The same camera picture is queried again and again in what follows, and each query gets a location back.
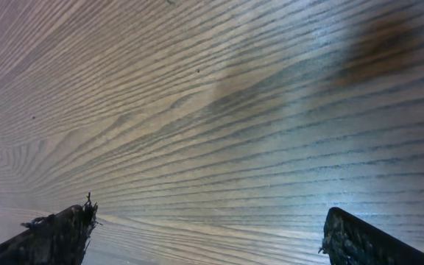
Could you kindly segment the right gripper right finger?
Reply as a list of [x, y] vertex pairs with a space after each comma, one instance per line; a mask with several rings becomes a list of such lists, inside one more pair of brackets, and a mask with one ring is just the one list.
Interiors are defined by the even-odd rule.
[[328, 210], [323, 233], [331, 265], [424, 265], [424, 252], [341, 208]]

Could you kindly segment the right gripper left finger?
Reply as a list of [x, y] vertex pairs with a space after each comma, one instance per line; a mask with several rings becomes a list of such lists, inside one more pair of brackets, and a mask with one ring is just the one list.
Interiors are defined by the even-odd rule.
[[0, 244], [0, 265], [81, 265], [98, 205], [86, 203], [22, 224], [26, 230]]

